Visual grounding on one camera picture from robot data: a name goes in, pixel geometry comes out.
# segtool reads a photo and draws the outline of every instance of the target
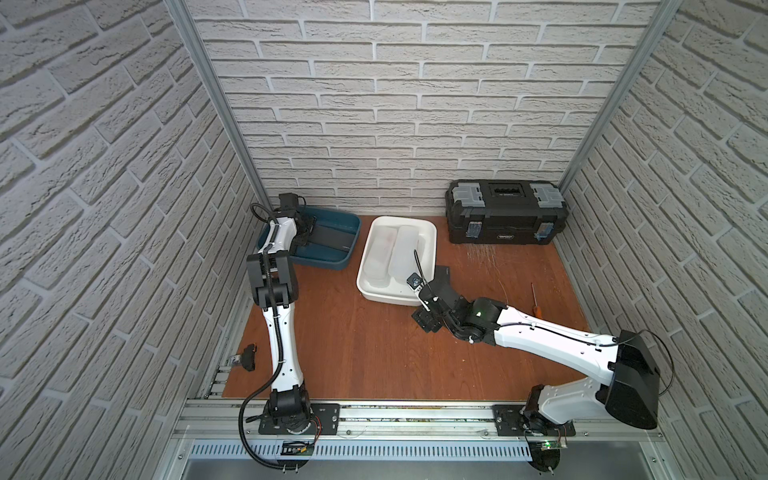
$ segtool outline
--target black bracket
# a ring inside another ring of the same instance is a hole
[[[496,434],[500,437],[519,437],[525,436],[525,417],[521,414],[522,406],[520,405],[493,405],[491,407],[493,411],[494,425],[496,425]],[[541,430],[535,429],[536,433],[541,433],[544,436],[558,437],[572,437],[576,435],[576,429],[574,428],[573,421],[566,422],[562,425],[549,425]],[[530,437],[529,440],[533,441],[535,437]]]
[[[251,343],[243,349],[243,353],[240,354],[240,364],[247,372],[256,369],[256,344]]]
[[[291,432],[286,425],[274,421],[270,412],[267,411],[269,403],[264,406],[264,412],[261,415],[259,424],[259,435],[296,435],[296,431]],[[335,435],[339,431],[339,411],[341,405],[338,403],[312,403],[310,412],[316,415],[323,427],[320,435]],[[315,424],[310,422],[310,426],[301,435],[315,435]]]

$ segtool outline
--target metal vent grille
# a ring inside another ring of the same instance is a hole
[[[278,455],[283,440],[256,440],[251,448],[269,459]],[[247,458],[239,440],[196,440],[190,458]],[[320,440],[313,460],[432,460],[464,462],[528,462],[531,452],[521,441],[495,440]]]

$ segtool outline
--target white plastic tray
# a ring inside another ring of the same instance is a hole
[[[373,238],[375,229],[377,227],[398,228],[403,225],[411,225],[419,229],[419,245],[416,247],[416,251],[419,252],[419,261],[422,264],[424,276],[427,278],[427,281],[432,280],[435,276],[437,227],[435,227],[432,222],[405,217],[376,218],[371,223],[371,230],[368,232],[368,239],[366,240],[366,248],[362,251],[362,260],[360,261],[360,268],[357,271],[357,289],[360,290],[362,296],[368,300],[394,303],[395,305],[421,305],[419,299],[417,299],[416,295],[413,293],[413,290],[404,283],[396,282],[394,279],[390,278],[387,287],[372,286],[362,271],[362,266],[366,264],[368,249],[371,245],[371,239]]]

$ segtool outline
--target black toolbox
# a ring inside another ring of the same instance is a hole
[[[548,182],[456,180],[445,214],[451,243],[546,245],[565,228],[568,207]]]

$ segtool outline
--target black cable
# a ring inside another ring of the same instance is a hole
[[[259,214],[256,213],[256,207],[259,207],[261,210],[264,210],[267,214],[267,217],[272,220],[275,223],[275,230],[272,232],[272,238],[269,239],[270,242],[275,241],[275,237],[277,237],[277,231],[280,229],[280,224],[277,222],[277,217],[275,217],[275,213],[270,208],[266,208],[264,205],[259,203],[252,203],[250,205],[250,212],[253,214],[254,217],[256,217],[258,220],[266,223],[267,225],[270,224],[270,222],[262,218]]]
[[[619,346],[619,345],[624,345],[625,343],[629,343],[632,340],[634,340],[635,337],[639,336],[642,332],[648,332],[648,333],[650,333],[652,335],[656,335],[655,333],[651,332],[649,329],[642,329],[641,331],[635,333],[633,336],[629,337],[628,339],[624,340],[623,342],[606,343],[606,344],[600,345],[600,346]]]
[[[272,273],[270,272],[270,258],[267,250],[268,249],[264,250],[263,252],[264,262],[261,270],[264,273],[264,277],[266,279],[266,287],[269,293],[270,303],[272,305],[272,321],[274,322],[275,340],[277,341],[277,367],[275,368],[275,372],[272,374],[269,380],[267,380],[261,387],[259,387],[255,392],[251,393],[245,398],[245,400],[243,400],[243,403],[240,405],[240,412],[237,414],[237,432],[240,434],[240,442],[243,444],[243,448],[245,449],[246,453],[259,465],[271,468],[273,470],[284,470],[286,468],[285,465],[278,465],[276,463],[268,462],[267,460],[259,457],[258,454],[253,451],[253,449],[250,447],[250,444],[248,443],[248,439],[245,436],[245,428],[243,426],[243,417],[245,416],[245,409],[248,406],[248,402],[255,399],[268,386],[272,385],[272,382],[274,382],[277,376],[280,375],[280,370],[283,369],[284,362],[283,337],[280,333],[280,316],[277,313],[277,302],[275,300],[275,293],[272,288]],[[296,464],[293,470],[298,470],[299,467],[300,465]]]
[[[672,382],[674,382],[674,377],[675,377],[675,371],[674,371],[674,359],[672,358],[672,354],[670,353],[670,350],[669,350],[669,348],[667,347],[667,344],[666,344],[666,343],[664,343],[664,341],[661,339],[661,337],[659,337],[657,334],[655,334],[655,333],[651,332],[650,330],[645,330],[645,331],[646,331],[646,332],[648,332],[648,333],[650,333],[651,335],[653,335],[653,336],[654,336],[654,337],[655,337],[655,338],[656,338],[656,339],[659,341],[659,343],[661,344],[661,346],[662,346],[662,347],[664,347],[664,350],[666,350],[666,352],[667,352],[667,357],[668,357],[668,358],[669,358],[669,360],[670,360],[670,370],[672,371],[672,375],[670,376],[670,382],[667,384],[667,386],[666,386],[666,387],[664,387],[664,390],[662,390],[662,391],[661,391],[661,393],[659,393],[659,396],[662,396],[664,393],[667,393],[667,391],[668,391],[668,390],[670,389],[670,387],[672,386]]]
[[[589,345],[589,346],[596,346],[596,347],[613,346],[613,345],[598,345],[597,343],[588,342],[587,340],[575,339],[574,337],[566,335],[565,333],[560,333],[557,330],[548,329],[545,326],[534,325],[533,323],[525,323],[525,322],[502,323],[502,324],[500,324],[498,326],[498,328],[502,328],[503,326],[515,326],[515,325],[530,326],[531,328],[542,329],[542,330],[547,331],[549,333],[554,333],[555,335],[563,336],[563,337],[565,337],[565,338],[567,338],[569,340],[573,340],[575,342],[583,343],[583,344]]]
[[[528,440],[528,435],[526,435],[525,429],[523,429],[523,438],[525,439],[526,445],[528,445],[528,454],[530,455],[531,452],[533,451],[533,447],[531,447],[531,441]]]
[[[419,262],[419,252],[417,252],[416,249],[413,249],[413,258],[416,260],[416,268],[419,269],[419,275],[421,275],[422,277],[422,282],[426,284],[427,288],[429,289],[429,292],[432,294],[432,298],[435,298],[437,295],[435,295],[435,292],[432,291],[432,288],[429,286],[429,282],[424,277],[424,270],[422,270],[422,263]]]
[[[323,430],[323,424],[320,423],[320,419],[318,418],[317,415],[315,415],[314,419],[310,420],[310,423],[313,423],[315,425],[315,436],[314,436],[314,438],[313,438],[311,443],[310,442],[304,442],[302,440],[296,440],[296,441],[293,441],[293,442],[285,441],[285,442],[283,442],[283,447],[284,448],[285,447],[289,447],[289,448],[295,448],[295,449],[304,449],[305,451],[309,447],[313,447],[313,448],[316,447],[317,446],[317,440],[320,438],[320,433]],[[288,455],[301,455],[302,453],[303,452],[292,453],[292,454],[288,454]]]

